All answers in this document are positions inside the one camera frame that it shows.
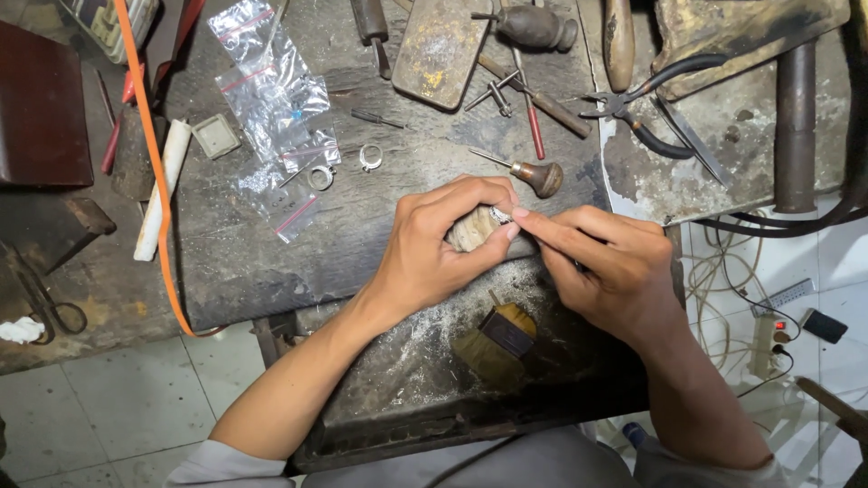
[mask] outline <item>white tube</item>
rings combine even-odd
[[[162,163],[166,174],[166,190],[169,198],[174,193],[174,186],[178,182],[181,173],[181,165],[184,164],[184,156],[187,155],[187,146],[190,143],[190,135],[193,129],[186,121],[173,120],[168,130],[166,147],[163,149]],[[157,235],[160,233],[162,222],[162,205],[160,203],[160,191],[156,183],[151,191],[151,200],[148,203],[148,211],[145,220],[141,223],[139,240],[135,243],[133,259],[137,261],[150,261],[154,258],[157,250]]]

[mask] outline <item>orange rubber band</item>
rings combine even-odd
[[[115,0],[115,10],[117,11],[117,20],[121,25],[121,35],[123,36],[123,48],[127,51],[127,61],[129,62],[130,71],[138,73],[141,70],[139,64],[139,55],[135,52],[135,39],[133,38],[133,28],[129,25],[129,13],[127,12],[127,4],[124,0]],[[163,211],[162,222],[160,223],[160,233],[157,237],[160,253],[160,270],[163,275],[163,282],[166,284],[169,303],[172,304],[174,316],[178,319],[186,335],[192,337],[207,337],[214,335],[226,326],[220,326],[212,331],[197,334],[190,328],[187,323],[187,318],[184,317],[184,311],[181,309],[181,301],[178,300],[178,293],[174,288],[172,280],[172,269],[169,267],[168,247],[166,246],[168,228],[172,223],[172,208],[169,206],[170,197],[166,189],[166,174],[163,172],[162,161],[160,160],[160,149],[157,147],[157,138],[154,133],[154,124],[151,121],[151,108],[148,94],[145,92],[145,83],[140,76],[132,76],[133,86],[135,88],[135,99],[139,102],[139,115],[141,115],[141,127],[145,133],[145,141],[148,143],[148,154],[151,156],[151,165],[154,167],[154,176],[156,177],[157,191],[160,192],[160,204]]]

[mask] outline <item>black phone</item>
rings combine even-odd
[[[805,324],[802,326],[802,330],[812,333],[832,344],[838,344],[841,336],[847,332],[847,328],[841,322],[813,308],[807,320],[805,320]]]

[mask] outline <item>fingernail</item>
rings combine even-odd
[[[521,230],[520,227],[515,222],[511,222],[508,224],[510,226],[510,230],[506,231],[506,238],[512,241],[518,235],[518,231]]]

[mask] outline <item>pliers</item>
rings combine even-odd
[[[651,91],[654,91],[663,83],[675,78],[678,75],[689,73],[690,71],[698,71],[700,69],[716,68],[727,61],[727,55],[723,54],[699,54],[688,58],[676,61],[661,69],[656,75],[651,76],[639,88],[627,93],[614,94],[607,92],[588,93],[585,98],[604,102],[605,105],[601,109],[590,112],[582,112],[582,117],[600,118],[612,116],[616,119],[622,119],[630,125],[633,133],[642,144],[658,155],[663,155],[672,159],[690,159],[695,156],[695,151],[691,148],[683,148],[681,146],[673,146],[661,141],[656,135],[651,133],[651,130],[642,125],[636,117],[627,109],[627,104],[633,100],[640,98]]]

